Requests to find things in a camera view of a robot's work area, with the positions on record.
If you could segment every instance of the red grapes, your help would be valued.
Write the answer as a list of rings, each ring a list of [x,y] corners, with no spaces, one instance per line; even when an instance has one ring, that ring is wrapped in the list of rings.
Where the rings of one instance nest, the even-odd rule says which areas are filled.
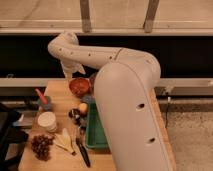
[[[53,144],[53,137],[44,134],[36,135],[31,141],[31,149],[36,153],[39,160],[47,161],[50,158],[50,147]]]

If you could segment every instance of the floor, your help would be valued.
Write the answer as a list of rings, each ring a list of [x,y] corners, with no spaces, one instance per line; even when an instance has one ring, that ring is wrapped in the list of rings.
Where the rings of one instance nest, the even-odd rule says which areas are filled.
[[[212,171],[213,98],[171,99],[169,106],[165,99],[158,101],[164,121],[167,122],[177,171]],[[28,116],[26,121],[29,124],[33,118],[32,114]],[[20,152],[21,148],[12,145],[8,156]],[[17,165],[10,170],[16,171]]]

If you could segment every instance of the green tray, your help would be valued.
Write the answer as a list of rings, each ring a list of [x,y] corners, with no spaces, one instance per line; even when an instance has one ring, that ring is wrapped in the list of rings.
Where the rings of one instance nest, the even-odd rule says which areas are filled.
[[[92,149],[109,148],[95,103],[89,104],[85,145]]]

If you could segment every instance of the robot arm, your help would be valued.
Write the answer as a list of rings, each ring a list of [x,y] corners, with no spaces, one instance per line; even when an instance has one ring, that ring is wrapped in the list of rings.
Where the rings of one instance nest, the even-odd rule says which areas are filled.
[[[94,95],[118,171],[172,170],[150,100],[150,90],[160,78],[159,63],[151,54],[79,46],[69,32],[51,41],[48,50],[61,60],[65,72],[80,64],[100,69]]]

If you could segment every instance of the black chair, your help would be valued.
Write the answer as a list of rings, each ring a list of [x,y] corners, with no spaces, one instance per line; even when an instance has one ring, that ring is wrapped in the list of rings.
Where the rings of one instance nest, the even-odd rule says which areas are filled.
[[[28,134],[13,126],[20,117],[19,112],[0,103],[0,170],[7,170],[21,159],[19,155],[5,160],[10,143],[22,143],[28,139]]]

